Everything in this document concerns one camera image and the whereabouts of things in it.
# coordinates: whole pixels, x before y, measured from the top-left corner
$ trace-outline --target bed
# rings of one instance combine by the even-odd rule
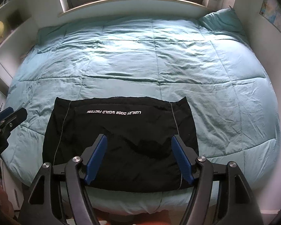
[[[187,97],[200,155],[235,161],[252,189],[269,178],[279,153],[277,100],[233,9],[198,20],[177,17],[83,19],[43,28],[13,78],[6,107],[27,120],[9,137],[2,157],[30,185],[56,97],[79,100]],[[216,203],[214,182],[210,204]],[[88,187],[93,207],[119,215],[184,210],[192,188],[129,193]]]

